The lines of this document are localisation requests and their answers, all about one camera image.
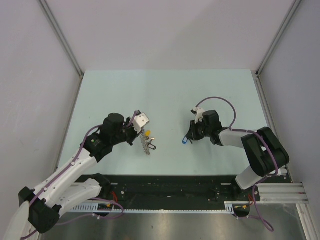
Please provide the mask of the blue key tag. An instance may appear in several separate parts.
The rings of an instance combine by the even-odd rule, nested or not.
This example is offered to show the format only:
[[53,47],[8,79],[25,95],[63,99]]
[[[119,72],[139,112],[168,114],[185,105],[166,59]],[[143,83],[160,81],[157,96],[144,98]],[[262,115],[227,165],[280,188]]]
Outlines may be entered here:
[[188,142],[188,138],[185,136],[185,137],[182,139],[182,143],[185,145],[185,144],[187,144],[187,142]]

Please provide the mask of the large silver keyring holder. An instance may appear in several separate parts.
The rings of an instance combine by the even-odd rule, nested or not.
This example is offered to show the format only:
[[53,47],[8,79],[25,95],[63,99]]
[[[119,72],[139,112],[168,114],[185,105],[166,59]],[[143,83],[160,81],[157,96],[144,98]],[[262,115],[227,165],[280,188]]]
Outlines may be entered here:
[[140,140],[142,143],[143,151],[146,155],[150,155],[150,149],[149,149],[149,136],[147,136],[146,132],[143,130],[140,135]]

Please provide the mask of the black key tag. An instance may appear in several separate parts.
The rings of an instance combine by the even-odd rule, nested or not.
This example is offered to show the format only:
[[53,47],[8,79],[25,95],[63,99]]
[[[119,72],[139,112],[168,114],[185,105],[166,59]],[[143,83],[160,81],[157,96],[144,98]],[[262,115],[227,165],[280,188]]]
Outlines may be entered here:
[[157,147],[155,145],[153,145],[153,144],[149,144],[148,148],[151,149],[151,150],[156,150],[157,149]]

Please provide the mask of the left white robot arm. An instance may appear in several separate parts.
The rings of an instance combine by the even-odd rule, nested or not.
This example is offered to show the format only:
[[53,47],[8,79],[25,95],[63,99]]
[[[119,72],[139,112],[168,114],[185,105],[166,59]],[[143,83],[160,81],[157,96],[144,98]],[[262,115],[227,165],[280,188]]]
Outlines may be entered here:
[[26,220],[35,228],[34,232],[48,232],[68,210],[86,200],[107,199],[111,193],[110,182],[99,173],[80,186],[71,186],[110,154],[114,146],[122,143],[132,146],[149,122],[147,115],[139,110],[128,118],[110,113],[102,124],[88,130],[79,149],[62,167],[36,187],[22,188],[18,193],[19,204],[29,204]]

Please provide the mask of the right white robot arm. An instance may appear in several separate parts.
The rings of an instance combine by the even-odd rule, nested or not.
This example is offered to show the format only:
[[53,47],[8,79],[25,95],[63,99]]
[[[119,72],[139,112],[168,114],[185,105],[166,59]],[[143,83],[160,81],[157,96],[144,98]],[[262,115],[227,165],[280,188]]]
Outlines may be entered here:
[[191,110],[195,119],[185,139],[190,142],[209,138],[213,145],[241,148],[245,151],[249,166],[234,179],[231,196],[242,201],[249,194],[249,188],[262,180],[277,175],[279,169],[290,162],[288,152],[269,127],[256,131],[223,127],[215,110],[205,111],[201,107]]

